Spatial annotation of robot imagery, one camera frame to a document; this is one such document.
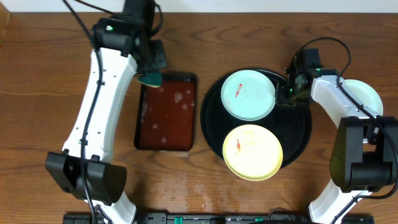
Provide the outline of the green yellow sponge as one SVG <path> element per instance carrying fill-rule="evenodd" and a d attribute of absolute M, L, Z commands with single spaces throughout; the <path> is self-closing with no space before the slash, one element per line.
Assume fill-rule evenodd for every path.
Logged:
<path fill-rule="evenodd" d="M 162 74 L 160 72 L 146 72 L 139 75 L 137 80 L 143 85 L 158 88 L 162 85 Z"/>

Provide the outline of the light green plate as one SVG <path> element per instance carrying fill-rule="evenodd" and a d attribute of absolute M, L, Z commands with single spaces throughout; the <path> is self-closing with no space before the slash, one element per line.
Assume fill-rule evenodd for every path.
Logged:
<path fill-rule="evenodd" d="M 346 86 L 371 110 L 383 115 L 384 107 L 379 94 L 365 82 L 353 79 L 345 80 Z"/>
<path fill-rule="evenodd" d="M 221 102 L 227 112 L 243 121 L 266 117 L 275 106 L 275 86 L 261 72 L 240 70 L 221 86 Z"/>

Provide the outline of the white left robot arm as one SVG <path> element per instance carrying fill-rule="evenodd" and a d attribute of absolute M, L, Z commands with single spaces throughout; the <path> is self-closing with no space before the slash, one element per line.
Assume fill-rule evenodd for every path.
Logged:
<path fill-rule="evenodd" d="M 155 1 L 126 1 L 121 12 L 83 29 L 92 47 L 85 94 L 62 151 L 48 153 L 45 168 L 64 192 L 88 204 L 86 223 L 134 222 L 136 206 L 124 191 L 127 170 L 112 163 L 114 136 L 132 78 L 153 87 L 162 82 L 167 60 L 155 39 L 159 14 Z"/>

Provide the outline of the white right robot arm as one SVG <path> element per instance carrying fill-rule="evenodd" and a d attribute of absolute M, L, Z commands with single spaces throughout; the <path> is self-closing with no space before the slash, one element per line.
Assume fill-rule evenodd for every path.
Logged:
<path fill-rule="evenodd" d="M 298 50 L 285 69 L 275 100 L 284 107 L 318 103 L 337 127 L 331 180 L 308 206 L 312 223 L 341 223 L 360 201 L 382 200 L 397 190 L 397 119 L 366 106 L 341 72 L 324 68 L 318 49 Z"/>

